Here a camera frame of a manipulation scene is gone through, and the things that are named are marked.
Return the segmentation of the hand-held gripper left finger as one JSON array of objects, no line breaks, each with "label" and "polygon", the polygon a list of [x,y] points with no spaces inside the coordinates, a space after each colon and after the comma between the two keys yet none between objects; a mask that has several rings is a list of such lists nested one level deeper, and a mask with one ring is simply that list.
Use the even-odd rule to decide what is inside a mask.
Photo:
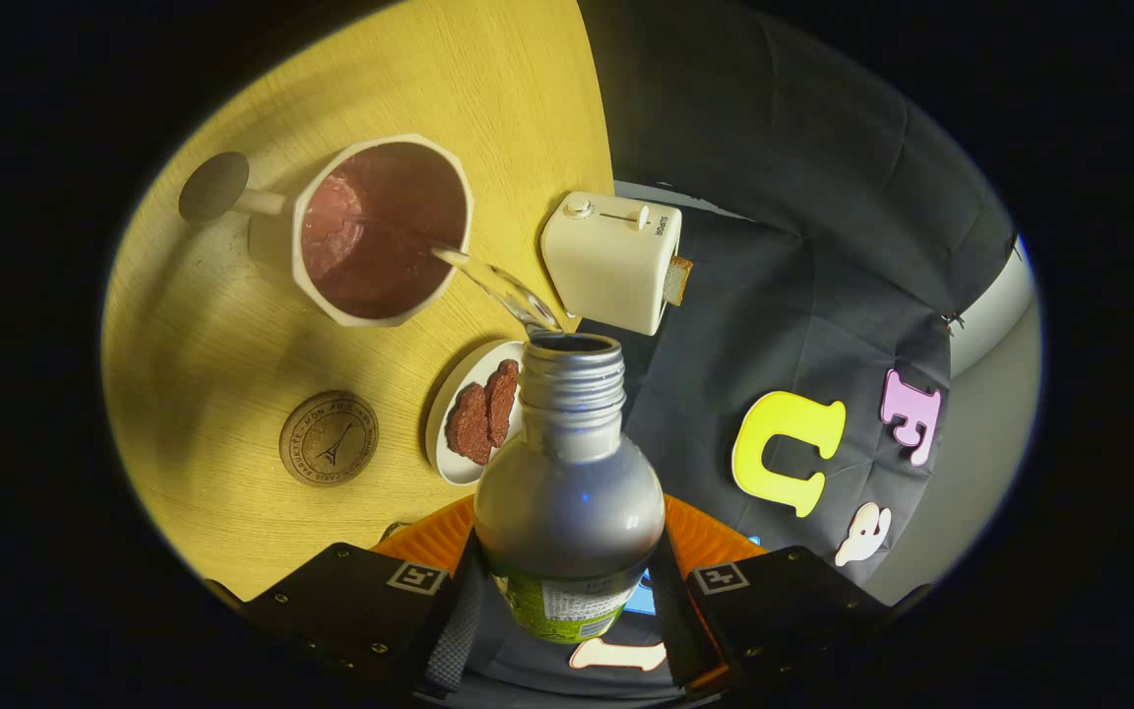
[{"label": "hand-held gripper left finger", "polygon": [[471,495],[373,548],[335,543],[249,601],[208,586],[261,628],[396,703],[442,703],[463,685],[482,605]]}]

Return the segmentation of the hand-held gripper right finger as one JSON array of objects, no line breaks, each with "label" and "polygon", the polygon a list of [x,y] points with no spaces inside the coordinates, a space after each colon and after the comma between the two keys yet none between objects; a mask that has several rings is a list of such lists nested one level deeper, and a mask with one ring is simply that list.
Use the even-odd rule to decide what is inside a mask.
[{"label": "hand-held gripper right finger", "polygon": [[809,548],[767,551],[672,495],[649,569],[667,668],[687,701],[841,677],[930,593],[922,584],[879,602]]}]

